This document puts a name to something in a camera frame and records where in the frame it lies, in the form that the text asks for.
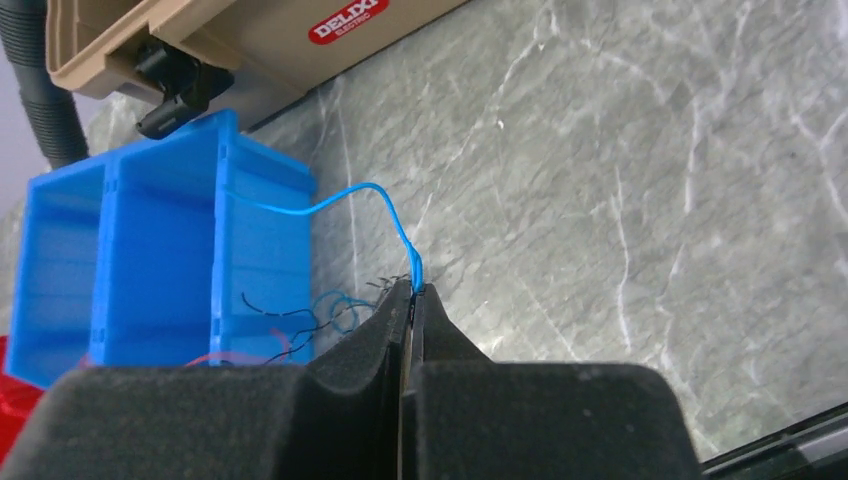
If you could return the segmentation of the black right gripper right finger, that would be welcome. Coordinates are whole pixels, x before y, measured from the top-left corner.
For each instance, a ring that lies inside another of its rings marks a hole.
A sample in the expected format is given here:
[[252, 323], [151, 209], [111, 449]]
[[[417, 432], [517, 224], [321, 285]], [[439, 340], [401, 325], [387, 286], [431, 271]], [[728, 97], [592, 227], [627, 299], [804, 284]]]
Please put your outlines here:
[[699, 479], [679, 402], [629, 363], [496, 362], [417, 294], [401, 403], [404, 479]]

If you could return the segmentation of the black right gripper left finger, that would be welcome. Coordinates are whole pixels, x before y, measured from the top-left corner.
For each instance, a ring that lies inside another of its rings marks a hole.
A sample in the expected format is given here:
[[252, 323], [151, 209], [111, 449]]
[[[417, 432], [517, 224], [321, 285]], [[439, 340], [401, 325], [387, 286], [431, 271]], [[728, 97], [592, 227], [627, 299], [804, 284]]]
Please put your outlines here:
[[65, 374], [5, 479], [396, 479], [411, 286], [306, 365]]

